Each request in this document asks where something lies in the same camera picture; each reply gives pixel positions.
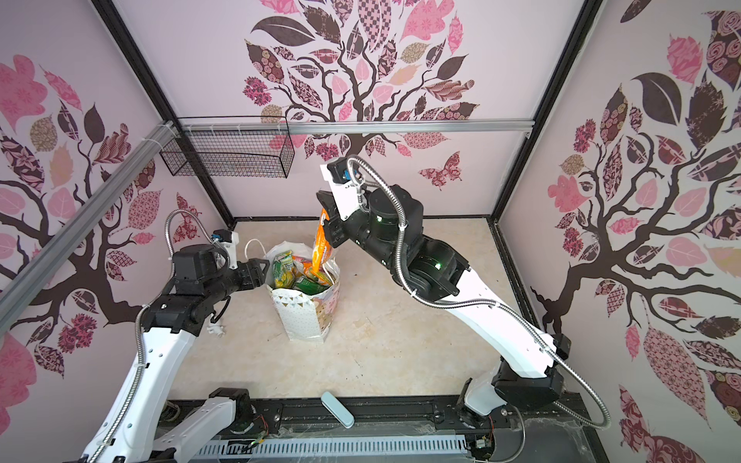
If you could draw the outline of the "green Fox's candy bag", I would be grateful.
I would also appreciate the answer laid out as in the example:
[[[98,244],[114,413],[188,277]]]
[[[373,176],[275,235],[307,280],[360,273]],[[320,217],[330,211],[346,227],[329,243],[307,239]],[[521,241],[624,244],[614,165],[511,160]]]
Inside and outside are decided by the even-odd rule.
[[[295,281],[293,252],[278,254],[272,262],[274,289],[291,289]]]

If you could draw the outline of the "orange Fox's fruits candy bag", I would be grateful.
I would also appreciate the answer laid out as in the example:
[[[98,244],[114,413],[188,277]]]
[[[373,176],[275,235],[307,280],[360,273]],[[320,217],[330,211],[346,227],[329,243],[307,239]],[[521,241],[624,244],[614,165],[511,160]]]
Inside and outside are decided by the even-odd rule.
[[[329,243],[326,233],[324,231],[324,225],[329,221],[329,214],[326,210],[322,210],[320,214],[320,220],[318,220],[318,229],[316,229],[314,247],[312,252],[312,270],[316,273],[320,272],[330,260],[333,248]]]

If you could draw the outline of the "yellow-green Fox's candy bag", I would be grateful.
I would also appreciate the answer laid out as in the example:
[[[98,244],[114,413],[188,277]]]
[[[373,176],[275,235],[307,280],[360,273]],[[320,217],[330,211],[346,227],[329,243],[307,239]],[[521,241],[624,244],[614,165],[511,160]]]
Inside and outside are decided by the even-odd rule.
[[[315,282],[304,275],[296,277],[293,283],[293,289],[295,291],[299,291],[310,296],[328,291],[330,287],[331,285],[324,285],[322,283]]]

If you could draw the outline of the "white patterned paper bag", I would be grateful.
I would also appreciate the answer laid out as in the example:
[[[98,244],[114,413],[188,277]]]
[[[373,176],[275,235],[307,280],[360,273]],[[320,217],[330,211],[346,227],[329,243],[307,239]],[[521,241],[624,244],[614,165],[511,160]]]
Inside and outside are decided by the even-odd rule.
[[[322,343],[326,340],[338,308],[341,288],[341,270],[331,258],[320,270],[327,278],[324,285],[331,285],[328,291],[310,296],[291,289],[274,289],[272,262],[285,251],[293,256],[312,260],[312,249],[303,243],[284,241],[266,252],[264,258],[269,261],[266,287],[288,338],[292,341]]]

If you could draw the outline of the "Fox's fruits oval candy bag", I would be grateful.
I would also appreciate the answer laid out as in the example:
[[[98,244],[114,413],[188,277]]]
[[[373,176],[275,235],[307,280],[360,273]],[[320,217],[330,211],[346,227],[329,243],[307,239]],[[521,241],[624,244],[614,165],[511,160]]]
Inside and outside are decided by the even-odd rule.
[[[302,258],[301,256],[293,256],[293,273],[296,276],[304,276],[322,285],[328,282],[326,276],[321,271],[314,271],[311,260]]]

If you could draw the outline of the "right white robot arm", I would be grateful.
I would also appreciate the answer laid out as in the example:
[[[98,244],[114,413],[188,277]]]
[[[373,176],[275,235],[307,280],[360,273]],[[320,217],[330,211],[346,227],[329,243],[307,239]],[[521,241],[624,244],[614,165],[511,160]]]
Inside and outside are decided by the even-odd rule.
[[[460,414],[484,417],[505,405],[534,411],[559,400],[563,374],[547,351],[553,349],[565,360],[569,340],[547,335],[507,313],[502,300],[466,258],[448,243],[425,235],[423,205],[397,185],[392,190],[407,220],[401,265],[405,283],[422,299],[443,305],[501,356],[497,370],[464,383],[458,400]],[[328,214],[322,226],[332,246],[353,242],[390,272],[396,270],[399,217],[383,191],[367,194],[368,208],[355,210],[347,218],[341,216],[339,200],[332,192],[320,190],[316,197]]]

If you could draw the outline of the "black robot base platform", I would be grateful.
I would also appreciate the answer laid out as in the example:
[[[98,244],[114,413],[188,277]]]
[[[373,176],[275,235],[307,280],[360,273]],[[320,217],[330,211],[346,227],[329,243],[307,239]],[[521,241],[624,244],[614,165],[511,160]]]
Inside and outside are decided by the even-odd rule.
[[[344,397],[355,418],[344,428],[319,399],[254,399],[256,418],[243,434],[225,429],[212,440],[464,436],[464,455],[398,455],[314,458],[243,458],[196,462],[606,462],[596,430],[582,426],[554,406],[516,413],[500,407],[485,418],[463,417],[456,395]]]

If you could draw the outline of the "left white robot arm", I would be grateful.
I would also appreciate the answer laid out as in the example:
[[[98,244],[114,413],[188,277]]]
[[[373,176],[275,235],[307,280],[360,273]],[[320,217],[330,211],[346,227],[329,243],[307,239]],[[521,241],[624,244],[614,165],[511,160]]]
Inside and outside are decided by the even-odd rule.
[[[269,263],[238,260],[218,244],[191,245],[171,258],[171,276],[143,307],[135,329],[136,356],[82,462],[187,462],[220,431],[246,429],[256,418],[245,389],[220,388],[171,432],[156,438],[177,372],[217,304],[266,282]]]

